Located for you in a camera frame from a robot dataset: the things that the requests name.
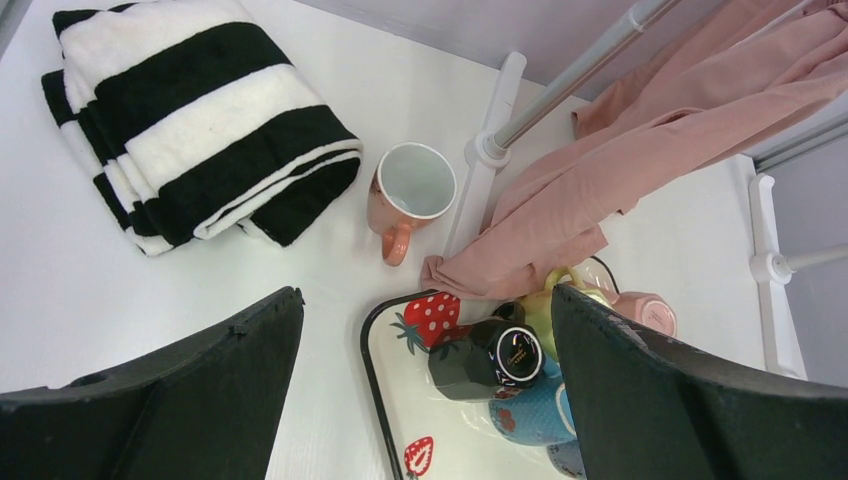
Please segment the floral salmon mug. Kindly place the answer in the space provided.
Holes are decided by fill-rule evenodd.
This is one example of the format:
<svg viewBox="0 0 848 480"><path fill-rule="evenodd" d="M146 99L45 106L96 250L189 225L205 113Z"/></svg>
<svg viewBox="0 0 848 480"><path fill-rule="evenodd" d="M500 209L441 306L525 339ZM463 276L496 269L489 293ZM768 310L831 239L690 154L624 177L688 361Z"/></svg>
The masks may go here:
<svg viewBox="0 0 848 480"><path fill-rule="evenodd" d="M381 240L385 264L400 266L412 234L446 214L458 195L450 162L418 142L395 145L379 160L367 199L367 222Z"/></svg>

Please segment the grey blue mug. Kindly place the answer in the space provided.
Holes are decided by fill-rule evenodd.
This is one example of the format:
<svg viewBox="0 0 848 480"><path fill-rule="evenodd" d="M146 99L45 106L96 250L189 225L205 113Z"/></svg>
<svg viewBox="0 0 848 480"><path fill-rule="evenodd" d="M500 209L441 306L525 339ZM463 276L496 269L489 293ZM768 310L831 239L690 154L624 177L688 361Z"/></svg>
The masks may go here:
<svg viewBox="0 0 848 480"><path fill-rule="evenodd" d="M577 440L549 445L548 458L556 470L572 479L585 479L586 472Z"/></svg>

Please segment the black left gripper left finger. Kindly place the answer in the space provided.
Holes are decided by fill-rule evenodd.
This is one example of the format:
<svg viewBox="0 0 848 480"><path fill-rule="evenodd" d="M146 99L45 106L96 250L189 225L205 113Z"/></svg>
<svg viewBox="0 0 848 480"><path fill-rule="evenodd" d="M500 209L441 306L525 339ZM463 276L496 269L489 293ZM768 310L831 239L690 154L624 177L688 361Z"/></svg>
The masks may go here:
<svg viewBox="0 0 848 480"><path fill-rule="evenodd" d="M302 292L58 388L1 397L5 479L262 479L296 362Z"/></svg>

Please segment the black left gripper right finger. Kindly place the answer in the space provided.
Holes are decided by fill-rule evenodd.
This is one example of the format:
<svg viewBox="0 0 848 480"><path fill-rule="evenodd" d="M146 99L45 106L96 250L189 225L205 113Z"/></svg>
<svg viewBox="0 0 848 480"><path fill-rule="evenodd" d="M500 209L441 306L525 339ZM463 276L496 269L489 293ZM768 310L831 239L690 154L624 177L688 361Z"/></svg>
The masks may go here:
<svg viewBox="0 0 848 480"><path fill-rule="evenodd" d="M567 285L552 323L591 479L843 479L847 391L744 366Z"/></svg>

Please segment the strawberry print tray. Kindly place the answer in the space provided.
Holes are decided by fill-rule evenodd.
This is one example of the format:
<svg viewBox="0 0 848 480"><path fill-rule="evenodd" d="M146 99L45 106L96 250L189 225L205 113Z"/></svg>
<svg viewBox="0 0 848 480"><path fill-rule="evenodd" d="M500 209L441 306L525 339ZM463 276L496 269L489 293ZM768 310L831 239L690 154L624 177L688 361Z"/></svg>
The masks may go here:
<svg viewBox="0 0 848 480"><path fill-rule="evenodd" d="M434 386L430 352L447 328L483 319L492 302L432 290L378 305L359 348L394 479L572 479L547 446L513 443L495 429L486 402L453 401Z"/></svg>

